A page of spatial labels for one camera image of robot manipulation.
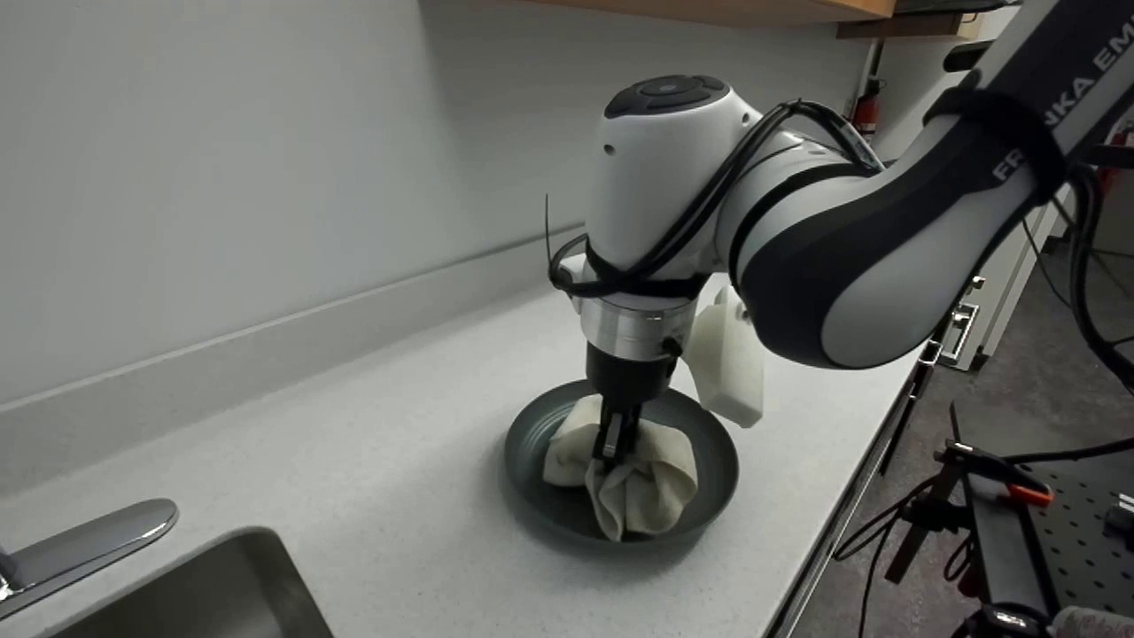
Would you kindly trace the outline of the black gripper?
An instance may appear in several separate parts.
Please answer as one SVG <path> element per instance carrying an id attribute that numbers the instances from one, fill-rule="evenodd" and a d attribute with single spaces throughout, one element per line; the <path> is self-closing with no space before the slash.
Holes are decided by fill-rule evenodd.
<path id="1" fill-rule="evenodd" d="M 591 446 L 598 469 L 615 469 L 619 455 L 636 455 L 641 440 L 641 409 L 655 401 L 676 369 L 674 356 L 655 362 L 629 362 L 615 358 L 598 348 L 585 358 L 585 377 L 591 389 L 602 398 L 602 426 Z"/>

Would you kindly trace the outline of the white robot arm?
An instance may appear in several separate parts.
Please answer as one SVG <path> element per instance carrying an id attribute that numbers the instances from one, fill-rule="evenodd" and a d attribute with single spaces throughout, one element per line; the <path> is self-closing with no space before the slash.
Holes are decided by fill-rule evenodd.
<path id="1" fill-rule="evenodd" d="M 602 398 L 591 458 L 636 455 L 715 272 L 779 358 L 875 369 L 924 343 L 989 253 L 1088 174 L 1130 85 L 1134 0 L 1026 0 L 898 160 L 824 102 L 757 111 L 714 76 L 615 91 L 598 205 L 549 260 Z"/>

